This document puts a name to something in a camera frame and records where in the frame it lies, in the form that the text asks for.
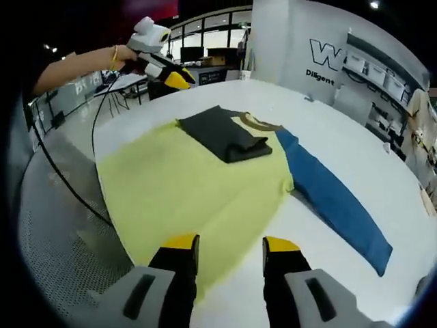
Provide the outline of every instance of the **black cable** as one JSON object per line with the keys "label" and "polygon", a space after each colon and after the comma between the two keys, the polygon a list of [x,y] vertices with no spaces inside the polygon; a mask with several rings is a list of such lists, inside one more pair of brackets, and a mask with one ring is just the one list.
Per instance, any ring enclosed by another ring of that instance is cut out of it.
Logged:
{"label": "black cable", "polygon": [[102,109],[102,105],[103,105],[103,102],[104,102],[104,99],[107,97],[107,95],[109,94],[109,91],[111,90],[111,88],[112,88],[112,86],[114,85],[114,83],[118,80],[118,78],[120,77],[121,75],[119,75],[112,83],[111,83],[111,85],[108,87],[108,91],[106,92],[106,94],[104,94],[104,96],[103,96],[103,99],[102,99],[102,101],[100,102],[100,105],[99,105],[99,107],[97,108],[97,113],[96,113],[96,117],[94,118],[94,121],[93,121],[93,127],[91,128],[91,146],[92,146],[92,148],[93,148],[93,155],[94,155],[94,158],[96,158],[96,153],[94,152],[94,128],[96,127],[96,122],[97,122],[97,117],[98,117],[98,114],[100,113],[100,110]]}
{"label": "black cable", "polygon": [[[94,154],[94,127],[96,125],[96,121],[97,121],[97,117],[98,114],[100,113],[100,110],[102,109],[102,105],[103,102],[105,100],[105,98],[107,97],[107,95],[109,94],[109,91],[111,90],[112,86],[114,85],[114,83],[118,80],[119,76],[111,83],[111,85],[108,87],[108,91],[104,94],[102,101],[100,102],[100,105],[97,109],[97,114],[96,117],[94,118],[94,122],[93,122],[93,127],[91,130],[91,144],[92,144],[92,148],[93,148],[93,154]],[[48,160],[48,162],[50,163],[51,167],[55,170],[56,174],[61,178],[61,180],[64,182],[64,184],[67,186],[68,190],[70,190],[70,192],[73,194],[73,196],[80,202],[82,203],[82,205],[84,205],[84,207],[88,208],[97,218],[101,219],[103,222],[105,222],[108,226],[110,227],[114,227],[113,224],[108,221],[107,219],[105,219],[100,213],[98,213],[96,210],[94,210],[71,186],[71,184],[67,181],[67,179],[65,178],[65,176],[61,173],[61,171],[58,169],[58,167],[56,166],[55,162],[53,161],[53,159],[51,158],[50,154],[47,151],[46,146],[44,145],[44,142],[42,142],[42,138],[35,126],[35,123],[32,122],[32,127],[35,131],[36,134],[36,138],[38,139],[39,144],[41,145],[41,149],[44,153],[44,155],[46,155],[46,158]]]}
{"label": "black cable", "polygon": [[55,170],[55,172],[57,173],[57,175],[61,178],[61,180],[64,182],[64,184],[67,186],[68,190],[70,190],[70,192],[73,194],[73,196],[80,202],[82,203],[82,205],[84,205],[84,207],[88,208],[90,211],[93,212],[93,214],[98,217],[99,219],[101,219],[102,221],[104,221],[108,226],[113,227],[113,224],[111,222],[109,222],[108,220],[106,220],[102,215],[100,215],[100,213],[98,213],[96,210],[94,210],[74,189],[73,187],[71,187],[70,183],[67,181],[67,179],[64,177],[64,175],[61,173],[61,171],[57,168],[55,162],[53,162],[50,154],[48,153],[46,146],[44,145],[44,142],[42,142],[41,136],[35,126],[35,123],[32,122],[32,127],[35,131],[36,137],[38,139],[38,142],[41,145],[41,149],[44,153],[44,155],[46,155],[46,158],[48,160],[48,162],[50,163],[51,167]]}

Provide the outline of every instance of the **person's arm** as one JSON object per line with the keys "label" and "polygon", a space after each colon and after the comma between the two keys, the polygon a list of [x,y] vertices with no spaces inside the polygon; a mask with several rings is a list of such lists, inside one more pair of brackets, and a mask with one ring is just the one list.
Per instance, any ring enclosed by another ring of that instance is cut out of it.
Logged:
{"label": "person's arm", "polygon": [[97,70],[121,70],[126,60],[137,60],[137,54],[127,46],[117,46],[117,57],[112,59],[115,47],[102,48],[81,55],[67,56],[64,60],[56,61],[47,66],[33,87],[35,95],[43,94],[61,87],[67,82]]}

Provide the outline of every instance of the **ceiling light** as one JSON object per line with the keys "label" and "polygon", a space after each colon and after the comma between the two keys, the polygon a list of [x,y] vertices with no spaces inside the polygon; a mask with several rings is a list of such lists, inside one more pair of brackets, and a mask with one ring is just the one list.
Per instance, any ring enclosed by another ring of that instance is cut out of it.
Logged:
{"label": "ceiling light", "polygon": [[380,2],[378,0],[370,1],[370,8],[377,10],[380,7]]}

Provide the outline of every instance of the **folded dark gray shirt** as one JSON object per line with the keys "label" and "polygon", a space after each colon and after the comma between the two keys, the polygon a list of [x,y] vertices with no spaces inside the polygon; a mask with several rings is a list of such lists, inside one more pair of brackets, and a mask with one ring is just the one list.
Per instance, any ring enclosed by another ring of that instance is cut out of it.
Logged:
{"label": "folded dark gray shirt", "polygon": [[236,124],[236,112],[215,106],[179,120],[182,130],[226,163],[254,159],[272,153],[267,137],[254,137]]}

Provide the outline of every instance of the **desk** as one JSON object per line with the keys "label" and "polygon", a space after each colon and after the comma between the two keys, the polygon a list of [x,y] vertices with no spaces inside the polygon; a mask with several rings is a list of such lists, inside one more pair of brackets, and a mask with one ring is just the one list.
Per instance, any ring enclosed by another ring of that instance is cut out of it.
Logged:
{"label": "desk", "polygon": [[[138,93],[138,103],[141,105],[141,96],[140,96],[140,93],[139,93],[139,83],[142,82],[142,81],[146,81],[146,80],[147,80],[147,75],[137,75],[135,73],[130,73],[130,74],[127,74],[127,75],[122,75],[111,86],[111,88],[106,87],[103,90],[100,90],[99,92],[96,92],[94,94],[94,97],[101,96],[103,94],[106,94],[107,92],[108,93],[119,92],[121,95],[123,95],[122,94],[123,90],[127,89],[128,87],[132,87],[133,85],[136,85],[137,93]],[[126,98],[124,96],[123,96],[123,98],[124,98],[124,101],[125,101],[126,107],[127,107],[128,103],[126,101]]]}
{"label": "desk", "polygon": [[[417,283],[432,268],[437,220],[428,217],[417,179],[396,154],[387,154],[377,137],[349,117],[304,98],[256,80],[176,92],[134,107],[97,128],[96,161],[152,128],[215,105],[250,111],[261,121],[282,124],[360,200],[393,246],[393,253],[386,273],[378,277],[364,258],[296,196],[281,205],[264,235],[295,242],[312,268],[324,269],[356,295],[359,310],[374,320],[390,318],[411,302]],[[268,327],[263,285],[260,236],[240,266],[195,306],[192,327]]]}
{"label": "desk", "polygon": [[187,70],[194,76],[196,83],[199,85],[207,85],[211,83],[223,82],[226,79],[228,70],[235,70],[235,66],[187,66]]}

